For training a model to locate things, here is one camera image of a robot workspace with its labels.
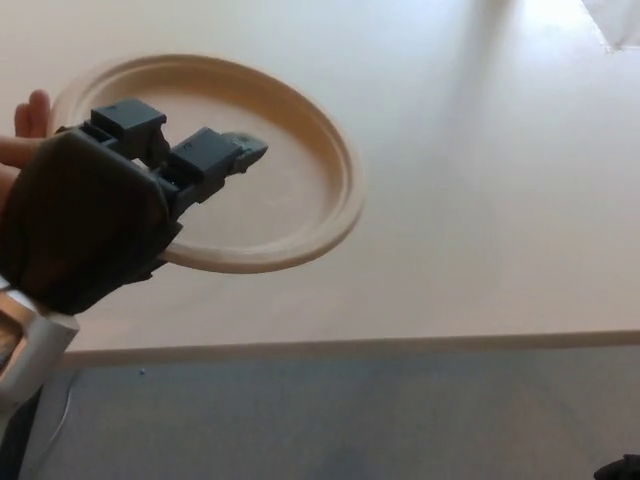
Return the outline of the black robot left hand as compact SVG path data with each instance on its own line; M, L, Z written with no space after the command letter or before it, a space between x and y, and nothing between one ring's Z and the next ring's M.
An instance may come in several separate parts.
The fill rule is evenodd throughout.
M125 99L43 142L2 212L1 274L11 286L75 315L149 279L181 231L180 216L268 148L209 128L170 145L166 120Z

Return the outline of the person's bare hand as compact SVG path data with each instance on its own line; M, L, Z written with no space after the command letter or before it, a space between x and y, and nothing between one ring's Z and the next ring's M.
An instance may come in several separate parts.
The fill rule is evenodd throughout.
M1 204L6 202L19 171L32 159L44 140L51 100L44 90L34 90L14 112L15 135L1 136Z

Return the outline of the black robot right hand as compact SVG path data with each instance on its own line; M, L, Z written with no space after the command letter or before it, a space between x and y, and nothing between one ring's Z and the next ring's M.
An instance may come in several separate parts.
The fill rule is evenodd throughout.
M595 480L640 480L640 455L624 454L621 459L597 469Z

